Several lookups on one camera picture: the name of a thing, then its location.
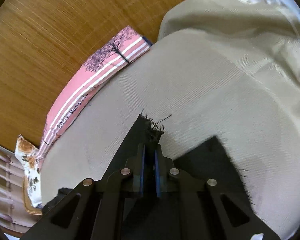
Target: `metal pin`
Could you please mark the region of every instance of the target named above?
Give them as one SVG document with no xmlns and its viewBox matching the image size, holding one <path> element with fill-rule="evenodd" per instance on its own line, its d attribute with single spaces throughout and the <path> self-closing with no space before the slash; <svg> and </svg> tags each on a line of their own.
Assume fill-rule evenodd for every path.
<svg viewBox="0 0 300 240">
<path fill-rule="evenodd" d="M 90 186 L 92 182 L 93 182 L 92 179 L 84 179 L 82 183 L 85 186 Z"/>
<path fill-rule="evenodd" d="M 179 172 L 180 172 L 180 171 L 179 171 L 177 168 L 172 168 L 172 169 L 170 169 L 170 173 L 171 173 L 172 175 L 178 175 Z"/>
<path fill-rule="evenodd" d="M 122 170 L 121 170 L 121 174 L 122 175 L 128 175 L 128 174 L 130 174 L 130 169 L 128 169 L 128 168 L 123 168 Z"/>
<path fill-rule="evenodd" d="M 208 179 L 207 183 L 209 186 L 217 185 L 217 181 L 215 179 Z"/>
</svg>

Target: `black fabric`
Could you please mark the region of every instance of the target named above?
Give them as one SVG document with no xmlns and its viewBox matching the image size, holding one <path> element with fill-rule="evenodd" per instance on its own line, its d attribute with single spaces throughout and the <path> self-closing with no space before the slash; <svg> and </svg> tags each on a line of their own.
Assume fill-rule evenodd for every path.
<svg viewBox="0 0 300 240">
<path fill-rule="evenodd" d="M 114 155 L 103 178 L 107 178 L 112 172 L 125 167 L 126 160 L 137 154 L 139 143 L 151 143 L 150 145 L 155 146 L 159 143 L 162 134 L 163 131 L 151 119 L 140 115 Z M 240 176 L 216 137 L 210 138 L 176 159 L 174 164 L 195 178 L 216 179 L 228 191 L 236 192 L 237 196 L 247 206 L 250 206 Z M 69 190 L 60 189 L 58 196 L 44 206 L 42 213 L 45 214 L 58 203 Z M 126 199 L 122 239 L 178 240 L 181 239 L 180 230 L 176 230 L 176 228 L 180 228 L 179 221 L 178 201 L 175 197 L 169 199 L 155 197 L 144 197 L 138 200 Z"/>
</svg>

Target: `wooden surface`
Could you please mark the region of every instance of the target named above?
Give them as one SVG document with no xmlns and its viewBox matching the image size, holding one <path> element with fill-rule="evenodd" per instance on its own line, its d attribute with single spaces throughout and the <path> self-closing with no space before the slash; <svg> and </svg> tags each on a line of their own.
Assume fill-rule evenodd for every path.
<svg viewBox="0 0 300 240">
<path fill-rule="evenodd" d="M 126 25 L 152 42 L 183 0 L 6 0 L 0 8 L 0 145 L 39 145 L 46 114 L 90 54 Z"/>
</svg>

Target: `white stripe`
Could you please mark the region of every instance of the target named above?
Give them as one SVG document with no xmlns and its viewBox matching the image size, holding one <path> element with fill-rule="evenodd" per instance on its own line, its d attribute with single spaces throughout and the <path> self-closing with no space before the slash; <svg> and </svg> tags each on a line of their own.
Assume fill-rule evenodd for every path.
<svg viewBox="0 0 300 240">
<path fill-rule="evenodd" d="M 124 49 L 122 51 L 122 53 L 125 53 L 128 49 L 130 49 L 131 47 L 133 47 L 135 44 L 137 44 L 139 41 L 142 40 L 142 37 L 138 38 L 135 42 L 131 43 L 126 49 Z M 56 119 L 59 117 L 61 111 L 65 108 L 65 106 L 68 104 L 68 102 L 74 97 L 74 95 L 77 94 L 77 92 L 82 89 L 87 83 L 89 83 L 93 78 L 95 78 L 102 70 L 104 70 L 106 67 L 108 67 L 111 63 L 115 62 L 116 60 L 118 60 L 121 56 L 116 57 L 115 59 L 109 61 L 106 65 L 104 65 L 103 68 L 101 68 L 100 70 L 98 70 L 92 77 L 90 77 L 85 83 L 83 83 L 72 95 L 71 97 L 65 102 L 65 104 L 63 105 L 63 107 L 59 110 L 58 114 L 56 115 L 55 119 L 53 120 L 53 122 L 51 123 L 50 127 L 49 127 L 49 131 L 45 136 L 45 140 L 47 139 L 47 135 L 50 133 L 50 128 L 54 125 Z"/>
<path fill-rule="evenodd" d="M 138 50 L 140 50 L 141 48 L 143 48 L 145 45 L 147 45 L 147 43 L 146 42 L 144 42 L 141 46 L 139 46 L 137 49 L 135 49 L 133 52 L 131 52 L 128 56 L 127 56 L 127 58 L 130 58 L 131 56 L 133 56 L 133 54 L 135 54 L 135 52 L 137 52 Z M 140 54 L 142 54 L 144 51 L 146 51 L 147 49 L 149 48 L 149 46 L 147 46 L 147 48 L 145 48 L 145 49 L 143 49 L 140 53 L 138 53 L 135 57 L 134 57 L 134 59 L 136 58 L 136 57 L 138 57 Z M 74 100 L 73 101 L 73 103 L 70 105 L 70 107 L 64 112 L 64 114 L 61 116 L 61 117 L 63 117 L 63 116 L 65 116 L 65 114 L 70 110 L 70 108 L 71 108 L 71 106 L 81 97 L 81 95 L 82 94 L 85 94 L 88 90 L 90 90 L 96 83 L 98 83 L 100 80 L 102 80 L 104 77 L 106 77 L 109 73 L 111 73 L 113 70 L 115 70 L 118 66 L 120 66 L 120 65 L 122 65 L 123 63 L 125 62 L 125 60 L 122 60 L 120 63 L 118 63 L 115 67 L 113 67 L 111 70 L 109 70 L 106 74 L 104 74 L 101 78 L 99 78 L 96 82 L 94 82 L 93 84 L 91 84 L 88 88 L 86 88 L 86 90 L 84 91 L 84 92 L 82 92 L 82 93 L 80 93 L 80 95 L 76 98 L 76 100 Z M 49 130 L 49 132 L 47 133 L 47 135 L 46 135 L 46 137 L 45 137 L 45 140 L 46 140 L 46 138 L 47 138 L 47 136 L 49 135 L 49 133 L 50 133 L 50 131 L 51 131 L 51 129 Z M 51 139 L 51 137 L 54 135 L 54 133 L 52 133 L 52 135 L 50 136 L 50 138 L 49 138 L 49 140 L 48 141 L 46 141 L 47 143 L 49 143 L 50 142 L 50 139 Z"/>
</svg>

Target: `striped fabric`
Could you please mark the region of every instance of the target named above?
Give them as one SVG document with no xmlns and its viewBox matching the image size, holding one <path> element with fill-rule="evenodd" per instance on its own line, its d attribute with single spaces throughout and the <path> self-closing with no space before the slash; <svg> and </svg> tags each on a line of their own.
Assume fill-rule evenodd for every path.
<svg viewBox="0 0 300 240">
<path fill-rule="evenodd" d="M 149 48 L 147 41 L 127 26 L 87 59 L 60 93 L 47 115 L 36 156 L 40 160 L 40 168 L 52 144 L 72 124 L 89 100 L 113 75 Z"/>
</svg>

